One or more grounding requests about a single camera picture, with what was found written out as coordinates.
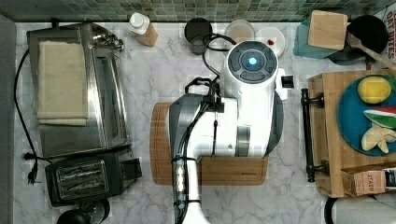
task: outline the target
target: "small bottle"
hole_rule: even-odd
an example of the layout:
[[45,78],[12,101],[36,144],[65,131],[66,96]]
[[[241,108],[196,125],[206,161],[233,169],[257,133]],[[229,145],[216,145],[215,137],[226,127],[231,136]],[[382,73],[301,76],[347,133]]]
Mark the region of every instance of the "small bottle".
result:
[[137,12],[132,14],[128,23],[128,28],[135,34],[140,43],[149,47],[155,45],[158,34],[154,30],[151,22],[149,22],[149,17]]

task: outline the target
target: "marble countertop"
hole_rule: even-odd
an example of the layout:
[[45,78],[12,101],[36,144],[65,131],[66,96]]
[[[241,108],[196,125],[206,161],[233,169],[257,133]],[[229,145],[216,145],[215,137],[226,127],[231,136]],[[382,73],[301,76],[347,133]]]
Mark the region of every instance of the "marble countertop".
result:
[[[151,111],[158,102],[173,102],[183,94],[184,87],[194,77],[206,77],[210,71],[202,57],[190,52],[183,30],[184,23],[154,23],[159,38],[154,48],[142,46],[127,29],[127,23],[98,23],[114,32],[125,43],[120,54],[121,77],[127,106],[134,154],[140,158],[143,178],[121,196],[110,200],[111,213],[104,223],[174,223],[173,191],[156,185],[149,164],[149,124]],[[228,23],[215,23],[215,32],[224,31]],[[279,67],[294,76],[295,88],[284,102],[284,130],[280,143],[270,154],[267,177],[255,187],[202,187],[202,207],[212,223],[324,223],[322,208],[326,197],[315,184],[306,181],[305,153],[300,89],[307,79],[322,72],[365,69],[363,63],[339,66],[330,60],[315,60],[294,56],[295,31],[299,23],[253,23],[256,31],[275,27],[286,37],[286,48],[279,57]],[[26,32],[50,27],[50,23],[17,23],[17,64],[27,49]],[[220,70],[224,55],[209,52],[209,63]],[[19,101],[26,124],[39,148],[37,120],[32,108],[33,86],[29,58],[21,70]],[[14,223],[56,223],[58,216],[69,209],[52,208],[47,193],[44,167],[39,163],[33,187],[27,174],[33,164],[21,155],[30,151],[20,120],[15,118]]]

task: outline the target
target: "black cable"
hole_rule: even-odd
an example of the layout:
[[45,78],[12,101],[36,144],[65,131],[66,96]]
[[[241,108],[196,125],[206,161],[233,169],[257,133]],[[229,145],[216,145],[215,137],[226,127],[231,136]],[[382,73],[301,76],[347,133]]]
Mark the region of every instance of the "black cable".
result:
[[[185,88],[185,92],[188,92],[189,86],[191,85],[206,85],[209,87],[209,91],[207,96],[211,97],[213,99],[216,99],[216,94],[219,94],[219,90],[216,90],[216,87],[218,86],[218,81],[219,81],[219,72],[213,68],[212,66],[210,66],[205,58],[205,52],[206,49],[212,49],[215,51],[228,51],[227,49],[213,49],[211,47],[209,47],[210,42],[212,42],[215,39],[218,38],[223,38],[227,41],[230,41],[232,44],[236,44],[236,42],[234,40],[232,40],[230,37],[225,36],[225,35],[218,35],[218,34],[212,34],[210,36],[214,36],[214,37],[210,37],[210,39],[205,43],[204,46],[204,51],[203,51],[203,60],[204,60],[204,64],[206,65],[206,67],[211,70],[213,73],[215,73],[217,75],[217,77],[214,80],[206,80],[205,78],[196,78],[194,81],[192,81],[188,86],[186,86]],[[186,204],[185,204],[185,208],[183,209],[179,209],[179,213],[177,215],[177,224],[181,224],[184,220],[184,218],[187,215],[188,212],[188,206],[189,206],[189,170],[188,170],[188,165],[187,165],[187,147],[188,147],[188,143],[190,141],[190,137],[191,137],[191,133],[192,130],[195,126],[195,124],[197,123],[197,121],[200,119],[200,117],[206,112],[206,110],[209,108],[209,102],[204,101],[201,103],[201,108],[198,112],[198,114],[195,116],[195,118],[193,119],[193,121],[190,123],[189,127],[187,128],[186,132],[183,133],[183,136],[180,139],[180,143],[178,145],[178,150],[177,150],[177,155],[182,155],[181,158],[178,159],[182,159],[184,161],[184,169],[185,169],[185,183],[186,183]]]
[[205,46],[204,46],[204,51],[203,51],[203,54],[202,54],[202,59],[203,59],[203,61],[204,61],[205,66],[206,66],[210,71],[212,71],[214,74],[216,74],[217,77],[219,77],[219,76],[220,76],[220,72],[219,72],[218,70],[216,70],[214,67],[210,66],[210,65],[207,63],[207,61],[206,61],[206,56],[205,56],[205,54],[206,54],[206,49],[208,49],[209,44],[210,44],[213,40],[218,39],[218,38],[223,38],[223,39],[229,41],[230,43],[232,43],[233,45],[235,45],[236,42],[235,42],[232,38],[228,37],[227,35],[212,34],[212,35],[210,35],[210,36],[211,36],[211,37],[209,38],[209,40],[206,42],[206,44],[205,44]]
[[186,160],[186,161],[196,161],[196,159],[194,159],[194,158],[179,157],[179,156],[177,155],[177,156],[175,156],[175,157],[172,159],[172,162],[178,161],[178,160],[180,160],[180,159]]
[[20,117],[23,130],[24,130],[25,135],[27,137],[27,140],[29,142],[30,149],[32,149],[32,152],[33,152],[33,154],[26,153],[23,157],[24,157],[25,160],[35,160],[35,164],[33,165],[32,171],[27,176],[28,183],[34,185],[35,183],[38,183],[38,182],[35,182],[35,179],[37,178],[37,171],[38,171],[38,160],[48,161],[50,163],[51,163],[51,161],[46,160],[46,159],[41,158],[41,157],[37,157],[37,153],[35,151],[35,146],[33,145],[32,139],[30,137],[30,134],[29,134],[29,132],[27,130],[27,127],[26,127],[26,124],[24,122],[20,106],[18,104],[18,99],[17,99],[18,80],[20,78],[20,73],[21,73],[21,69],[22,69],[22,66],[23,66],[23,62],[25,61],[25,59],[26,59],[28,54],[29,54],[29,49],[27,49],[24,52],[24,54],[23,54],[23,56],[21,58],[20,64],[18,65],[17,75],[15,76],[15,83],[14,83],[14,102],[15,102],[15,106],[17,107],[18,116]]
[[213,132],[213,147],[212,147],[212,158],[215,158],[216,156],[216,138],[218,135],[218,119],[216,118],[215,121],[213,122],[213,127],[214,127],[214,132]]

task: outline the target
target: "wooden box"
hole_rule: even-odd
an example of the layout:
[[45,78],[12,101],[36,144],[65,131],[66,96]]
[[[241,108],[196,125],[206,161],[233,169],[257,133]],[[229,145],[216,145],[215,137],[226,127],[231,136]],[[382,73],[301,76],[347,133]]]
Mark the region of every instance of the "wooden box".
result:
[[347,196],[383,193],[386,190],[385,171],[396,167],[396,161],[342,169],[344,192]]
[[359,153],[341,135],[337,124],[337,106],[345,89],[367,75],[388,75],[389,70],[324,73],[308,79],[309,96],[324,94],[324,108],[311,105],[311,132],[314,164],[329,162],[330,175],[316,173],[318,188],[332,198],[348,197],[343,186],[342,169],[396,161],[396,153],[372,157]]

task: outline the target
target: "wooden tray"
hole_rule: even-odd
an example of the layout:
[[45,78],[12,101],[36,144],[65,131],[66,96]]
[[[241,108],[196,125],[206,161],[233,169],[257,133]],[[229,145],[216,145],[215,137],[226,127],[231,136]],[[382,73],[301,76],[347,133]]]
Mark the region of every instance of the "wooden tray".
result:
[[309,95],[324,93],[324,108],[311,105],[311,126],[315,165],[329,162],[330,176],[316,173],[318,188],[332,198],[348,197],[343,186],[342,169],[396,161],[396,153],[381,157],[367,156],[352,148],[341,135],[337,124],[337,107],[350,83],[369,75],[388,75],[389,70],[323,73],[308,79]]
[[[165,131],[165,117],[170,104],[156,104],[151,118],[151,173],[158,185],[172,185],[171,154]],[[267,164],[268,157],[203,157],[198,163],[198,177],[201,185],[261,185],[265,180]]]

